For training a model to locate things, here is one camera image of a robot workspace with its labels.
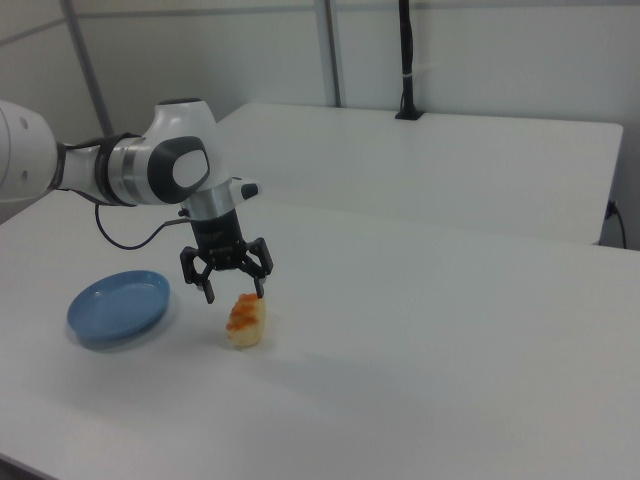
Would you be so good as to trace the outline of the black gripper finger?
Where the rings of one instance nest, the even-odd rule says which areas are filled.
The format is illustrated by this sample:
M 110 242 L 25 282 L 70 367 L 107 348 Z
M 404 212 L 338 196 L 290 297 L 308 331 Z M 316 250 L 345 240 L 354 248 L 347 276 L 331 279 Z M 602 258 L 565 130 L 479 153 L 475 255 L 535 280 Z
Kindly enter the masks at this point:
M 196 268 L 195 262 L 197 260 L 204 262 L 204 269 L 201 272 Z M 211 261 L 202 257 L 198 249 L 186 246 L 180 253 L 180 263 L 185 283 L 195 285 L 204 293 L 207 303 L 212 304 L 215 300 L 215 294 L 209 279 L 213 272 Z
M 274 263 L 264 238 L 259 237 L 244 243 L 240 270 L 253 279 L 255 292 L 259 299 L 264 297 L 264 284 L 272 273 L 273 266 Z

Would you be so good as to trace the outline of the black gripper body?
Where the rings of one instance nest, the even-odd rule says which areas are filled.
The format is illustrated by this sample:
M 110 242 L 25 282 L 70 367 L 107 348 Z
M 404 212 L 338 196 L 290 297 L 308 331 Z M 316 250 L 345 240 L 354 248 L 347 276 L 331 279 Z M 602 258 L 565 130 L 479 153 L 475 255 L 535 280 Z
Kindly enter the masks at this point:
M 207 267 L 216 271 L 241 268 L 246 256 L 246 242 L 235 209 L 214 219 L 192 221 L 191 227 L 198 256 Z

